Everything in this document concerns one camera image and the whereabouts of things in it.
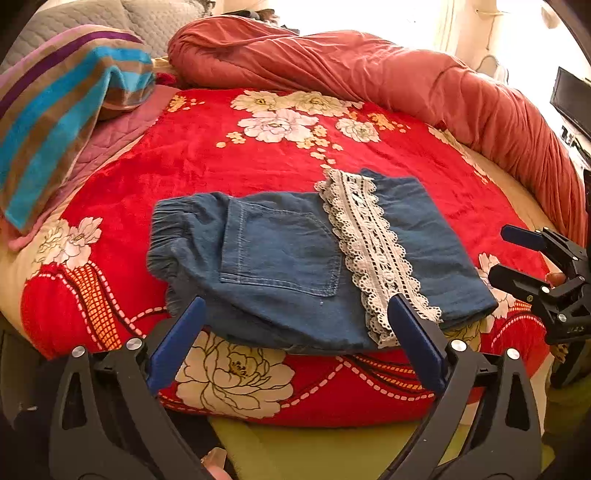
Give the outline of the person's right hand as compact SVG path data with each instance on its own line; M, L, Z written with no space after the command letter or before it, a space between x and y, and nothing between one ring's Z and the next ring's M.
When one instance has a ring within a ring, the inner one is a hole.
M546 275L546 281L553 287L556 288L566 282L566 276L561 272L550 272Z

